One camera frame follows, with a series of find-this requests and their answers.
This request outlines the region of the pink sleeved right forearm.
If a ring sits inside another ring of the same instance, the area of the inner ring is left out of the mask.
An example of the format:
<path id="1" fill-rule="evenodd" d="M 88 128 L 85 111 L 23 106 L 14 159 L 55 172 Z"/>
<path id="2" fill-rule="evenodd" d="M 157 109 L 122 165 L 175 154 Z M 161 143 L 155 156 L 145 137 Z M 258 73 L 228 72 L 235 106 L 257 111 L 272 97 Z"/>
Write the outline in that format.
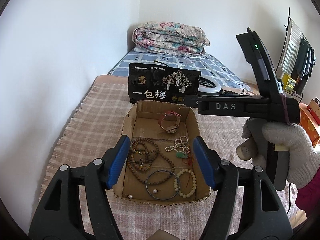
<path id="1" fill-rule="evenodd" d="M 313 179 L 305 187 L 298 189 L 295 204 L 305 211 L 306 217 L 309 217 L 319 202 L 319 170 Z"/>

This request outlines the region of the right gloved hand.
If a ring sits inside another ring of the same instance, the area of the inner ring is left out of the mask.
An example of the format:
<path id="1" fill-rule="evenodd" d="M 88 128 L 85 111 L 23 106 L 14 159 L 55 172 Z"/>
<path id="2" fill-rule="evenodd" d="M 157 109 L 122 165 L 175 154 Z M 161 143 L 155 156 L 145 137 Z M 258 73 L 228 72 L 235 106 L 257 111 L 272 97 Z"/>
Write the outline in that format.
<path id="1" fill-rule="evenodd" d="M 290 163 L 287 181 L 302 189 L 310 183 L 319 170 L 319 152 L 311 143 L 304 128 L 297 124 L 287 125 L 281 122 L 267 122 L 262 126 L 264 138 L 289 149 Z M 258 146 L 247 124 L 242 127 L 245 142 L 236 148 L 241 160 L 251 160 L 254 166 L 266 167 L 266 159 L 258 153 Z"/>

